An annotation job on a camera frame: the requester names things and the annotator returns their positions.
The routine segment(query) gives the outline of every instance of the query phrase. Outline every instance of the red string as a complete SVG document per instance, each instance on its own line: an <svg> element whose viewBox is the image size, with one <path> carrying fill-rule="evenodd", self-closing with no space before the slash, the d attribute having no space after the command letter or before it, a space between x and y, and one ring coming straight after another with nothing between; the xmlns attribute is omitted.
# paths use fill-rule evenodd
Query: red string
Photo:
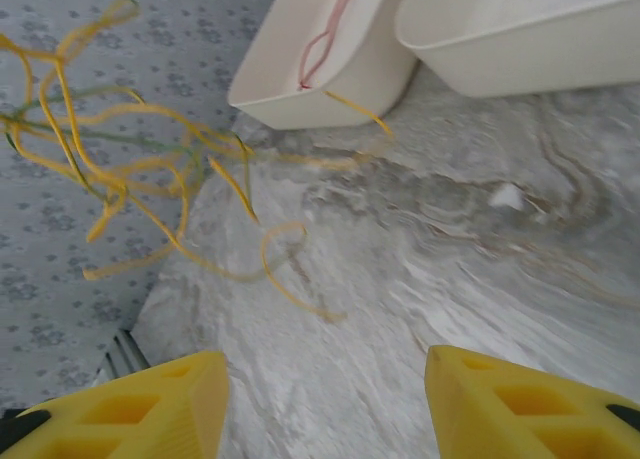
<svg viewBox="0 0 640 459"><path fill-rule="evenodd" d="M333 47L333 42L336 38L336 33L338 32L338 26L340 25L340 19L342 19L342 15L344 14L347 5L350 0L337 0L336 5L333 7L333 11L331 11L331 15L329 16L329 20L327 21L327 28L323 33L318 34L313 40L307 44L307 47L304 48L302 53L302 60L300 61L300 68L298 69L298 84L300 85L300 89L311 89L309 85L309 81L313 77L313 75L318 72L318 69L324 64L329 57L329 52ZM320 59L316 61L316 63L309 69L308 72L305 73L305 68L307 66L307 61L309 60L309 55L313 47L318 44L322 39L327 38L327 42L324 46L324 52Z"/></svg>

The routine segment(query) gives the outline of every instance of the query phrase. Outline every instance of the white debris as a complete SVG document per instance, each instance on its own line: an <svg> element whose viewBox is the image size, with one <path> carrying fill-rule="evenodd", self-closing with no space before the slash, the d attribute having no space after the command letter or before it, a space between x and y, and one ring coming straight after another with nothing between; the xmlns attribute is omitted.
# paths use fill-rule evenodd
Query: white debris
<svg viewBox="0 0 640 459"><path fill-rule="evenodd" d="M511 207L521 211L524 209L524 198L522 191L511 183L502 184L489 199L491 207Z"/></svg>

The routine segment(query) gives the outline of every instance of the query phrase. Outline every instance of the white plastic tray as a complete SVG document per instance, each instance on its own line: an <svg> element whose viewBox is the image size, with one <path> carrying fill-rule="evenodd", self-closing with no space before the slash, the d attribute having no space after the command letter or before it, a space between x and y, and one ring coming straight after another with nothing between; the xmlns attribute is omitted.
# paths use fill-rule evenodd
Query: white plastic tray
<svg viewBox="0 0 640 459"><path fill-rule="evenodd" d="M640 80L640 0L403 0L396 35L468 96Z"/></svg>
<svg viewBox="0 0 640 459"><path fill-rule="evenodd" d="M324 31L336 0L275 0L238 70L228 100L274 129L352 126L369 119L327 97L339 94L382 115L408 82L415 56L395 38L400 0L351 0L327 61L298 90L305 46ZM321 53L318 44L316 53ZM314 62L312 54L309 64Z"/></svg>

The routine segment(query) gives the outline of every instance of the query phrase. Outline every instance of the patterned fabric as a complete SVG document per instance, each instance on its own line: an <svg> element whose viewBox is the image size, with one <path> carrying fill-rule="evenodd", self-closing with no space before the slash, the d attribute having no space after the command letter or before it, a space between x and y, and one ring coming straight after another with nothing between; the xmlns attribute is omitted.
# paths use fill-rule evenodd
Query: patterned fabric
<svg viewBox="0 0 640 459"><path fill-rule="evenodd" d="M0 31L31 47L53 49L74 27L97 18L112 0L1 0ZM131 86L214 127L228 127L234 112L226 91L272 0L137 0L141 17L98 34L69 68L72 87ZM36 81L46 68L36 68ZM0 108L23 101L19 61L0 55ZM80 114L109 99L77 101ZM164 118L127 117L104 128L120 134L177 140ZM137 151L86 141L101 165L127 162ZM33 140L33 151L60 159L60 150ZM129 207L102 239L85 243L100 214L93 196L13 153L0 155L0 409L30 405L83 387L93 379L102 351L118 327L135 318L157 268L87 282L82 268L137 258L161 246L163 236ZM155 178L158 183L165 177ZM178 201L148 198L162 219L176 224Z"/></svg>

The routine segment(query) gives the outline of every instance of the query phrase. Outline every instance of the marble countertop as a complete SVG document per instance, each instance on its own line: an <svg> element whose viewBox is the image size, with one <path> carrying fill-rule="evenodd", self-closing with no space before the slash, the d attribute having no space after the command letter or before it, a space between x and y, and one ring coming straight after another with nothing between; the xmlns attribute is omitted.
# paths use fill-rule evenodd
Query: marble countertop
<svg viewBox="0 0 640 459"><path fill-rule="evenodd" d="M133 333L152 363L225 352L219 457L438 457L423 382L434 344L640 401L640 86L474 100L422 68L386 120L397 144L357 170L255 165L263 226L219 177L195 201L186 244L234 271L260 269L267 228L304 221L307 243L277 277L347 313L328 323L267 280L168 259ZM326 157L382 138L375 125L236 128L255 147Z"/></svg>

